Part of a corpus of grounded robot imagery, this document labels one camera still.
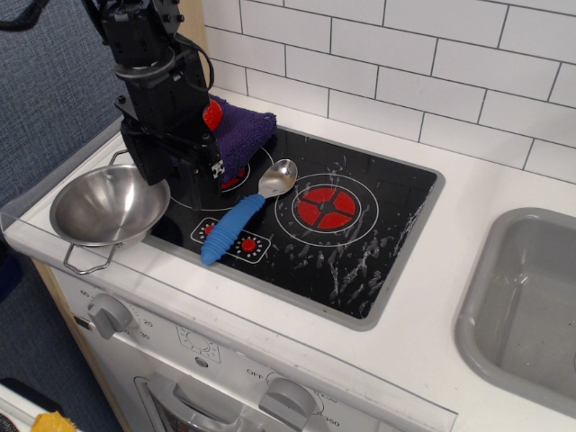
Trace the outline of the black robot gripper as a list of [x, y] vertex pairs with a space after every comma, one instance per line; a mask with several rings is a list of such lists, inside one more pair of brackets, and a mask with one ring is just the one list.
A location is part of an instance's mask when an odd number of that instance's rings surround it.
[[171, 198], [199, 211], [221, 193], [223, 160], [203, 121], [210, 103], [197, 51], [186, 44], [114, 44], [114, 73], [128, 94], [116, 99], [121, 135], [149, 185], [168, 177]]

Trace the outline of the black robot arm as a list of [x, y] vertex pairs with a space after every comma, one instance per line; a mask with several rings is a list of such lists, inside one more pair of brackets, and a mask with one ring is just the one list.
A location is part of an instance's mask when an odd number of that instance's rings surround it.
[[121, 135], [149, 185], [177, 174], [193, 209], [219, 194], [221, 152], [203, 115], [214, 80], [205, 51], [178, 32], [177, 1], [87, 1], [127, 94], [116, 99]]

